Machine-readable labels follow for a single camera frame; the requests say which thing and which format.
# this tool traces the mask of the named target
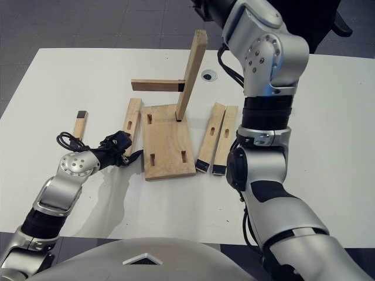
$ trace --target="light wood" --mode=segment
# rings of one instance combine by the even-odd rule
[[[217,144],[215,159],[213,162],[212,173],[224,176],[227,167],[227,157],[233,137],[236,130],[238,106],[227,106],[224,114],[223,124],[221,126],[219,142]]]
[[[87,111],[79,110],[77,114],[76,124],[74,125],[74,129],[73,129],[73,136],[75,138],[78,138],[80,141],[82,141],[83,139],[87,117],[88,117]]]
[[[132,141],[132,145],[128,147],[128,149],[124,153],[126,157],[129,157],[134,152],[135,142],[137,141],[138,128],[139,124],[141,123],[141,108],[141,98],[131,98],[129,100],[127,115],[125,117],[124,125],[122,126],[122,130],[125,133],[130,134],[130,139]]]
[[[176,122],[176,104],[142,108],[146,180],[196,173],[186,118]]]
[[[131,80],[131,87],[134,91],[182,92],[184,86],[184,80]]]
[[[205,30],[196,30],[190,50],[189,60],[187,61],[185,71],[185,87],[177,103],[176,120],[180,121],[185,116],[186,107],[192,94],[195,80],[198,75],[200,65],[203,60],[204,52],[208,44],[207,33]]]
[[[206,173],[211,164],[212,156],[216,148],[217,139],[219,138],[220,126],[221,122],[223,121],[225,108],[225,105],[215,102],[215,105],[212,109],[206,134],[204,135],[198,160],[195,165],[197,170],[201,172]]]

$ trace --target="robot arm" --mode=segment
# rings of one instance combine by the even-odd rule
[[[240,192],[250,231],[274,280],[371,280],[310,207],[283,187],[287,175],[288,119],[299,77],[308,62],[303,38],[288,33],[265,0],[194,1],[204,20],[223,28],[240,61],[245,103],[227,180]]]
[[[58,142],[70,146],[61,138]],[[111,165],[127,166],[139,155],[123,157],[130,147],[129,134],[123,131],[106,137],[100,147],[74,148],[60,159],[57,173],[42,187],[25,222],[18,227],[0,258],[0,277],[5,280],[25,280],[51,266],[53,249],[66,218],[77,202],[82,185],[97,171]]]

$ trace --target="floor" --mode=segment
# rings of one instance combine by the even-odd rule
[[[375,58],[375,0],[342,0],[339,11],[353,35],[330,32],[316,53]],[[190,0],[0,0],[0,117],[39,48],[189,49],[193,31],[203,28],[216,50],[220,29],[203,23]],[[10,236],[0,233],[0,253]],[[109,241],[60,238],[55,263]],[[218,246],[259,280],[270,280],[245,246]],[[375,277],[369,258],[375,249],[347,251]]]

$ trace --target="wooden leg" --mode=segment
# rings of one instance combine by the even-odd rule
[[[84,128],[86,127],[88,112],[79,110],[77,114],[76,124],[73,129],[73,136],[80,141],[83,139]]]
[[[138,127],[141,123],[141,108],[142,108],[142,99],[140,98],[131,98],[129,100],[127,116],[125,117],[124,126],[122,130],[125,133],[130,134],[130,139],[132,145],[125,151],[125,156],[129,157],[135,148],[135,142],[137,141]]]
[[[134,91],[182,92],[185,87],[185,81],[132,79],[131,87]]]
[[[220,126],[223,121],[224,112],[225,105],[215,102],[206,134],[204,135],[203,143],[200,147],[199,156],[195,164],[195,168],[203,173],[207,172],[211,164],[217,139],[219,138]]]
[[[203,60],[204,52],[206,51],[207,43],[208,39],[206,31],[196,30],[185,71],[185,87],[183,89],[183,92],[180,93],[180,97],[177,103],[177,121],[181,121],[185,115],[186,107],[188,106],[189,98],[193,91],[194,83]]]
[[[225,176],[227,169],[227,157],[233,137],[233,132],[236,130],[238,106],[228,106],[225,110],[223,124],[221,126],[221,132],[219,142],[217,144],[215,159],[213,162],[212,173]]]

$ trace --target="upright wooden post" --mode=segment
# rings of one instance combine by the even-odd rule
[[[198,75],[200,65],[203,60],[204,52],[208,44],[207,33],[205,30],[196,30],[190,50],[189,60],[187,61],[185,71],[185,86],[183,92],[180,93],[176,107],[176,120],[181,121],[185,115],[186,107],[189,102],[190,95],[193,91],[194,83]]]

